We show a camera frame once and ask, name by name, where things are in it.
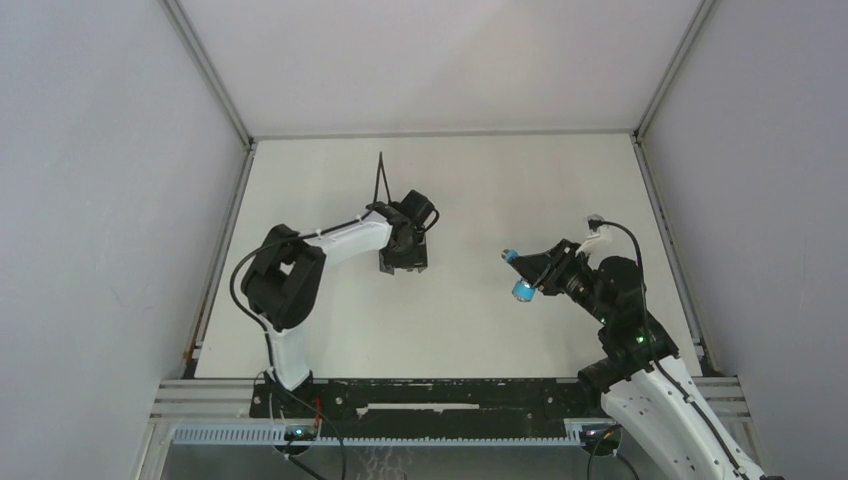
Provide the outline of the blue plastic water faucet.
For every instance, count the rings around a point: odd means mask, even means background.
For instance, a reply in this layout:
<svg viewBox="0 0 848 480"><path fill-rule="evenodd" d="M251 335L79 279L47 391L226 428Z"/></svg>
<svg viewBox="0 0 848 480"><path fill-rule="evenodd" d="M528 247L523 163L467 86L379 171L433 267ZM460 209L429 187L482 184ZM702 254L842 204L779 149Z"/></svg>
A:
<svg viewBox="0 0 848 480"><path fill-rule="evenodd" d="M519 254L512 249L504 249L501 257L505 263L510 264ZM529 303L532 301L536 289L524 277L520 276L511 289L512 296L521 303Z"/></svg>

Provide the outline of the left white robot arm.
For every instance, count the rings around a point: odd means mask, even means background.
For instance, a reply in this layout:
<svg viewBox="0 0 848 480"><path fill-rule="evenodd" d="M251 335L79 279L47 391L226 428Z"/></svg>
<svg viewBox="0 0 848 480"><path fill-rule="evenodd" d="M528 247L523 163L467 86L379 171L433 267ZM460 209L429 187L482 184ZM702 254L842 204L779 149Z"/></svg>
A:
<svg viewBox="0 0 848 480"><path fill-rule="evenodd" d="M382 273L423 272L427 234L440 217L427 196L411 190L400 201L375 200L353 218L309 233L278 224L236 264L229 295L262 331L266 373L278 385L277 408L298 417L311 407L303 324L316 305L324 273L367 253L376 254Z"/></svg>

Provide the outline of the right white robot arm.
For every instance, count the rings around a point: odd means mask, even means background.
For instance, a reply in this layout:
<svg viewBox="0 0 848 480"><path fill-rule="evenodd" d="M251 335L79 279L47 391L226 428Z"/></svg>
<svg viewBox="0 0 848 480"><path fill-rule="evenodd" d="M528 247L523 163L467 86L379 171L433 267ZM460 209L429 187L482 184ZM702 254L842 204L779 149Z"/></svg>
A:
<svg viewBox="0 0 848 480"><path fill-rule="evenodd" d="M597 320L604 358L578 373L579 406L607 414L670 479L766 479L700 392L679 348L649 312L639 263L609 256L596 267L579 243L504 262L519 279L514 296L565 295Z"/></svg>

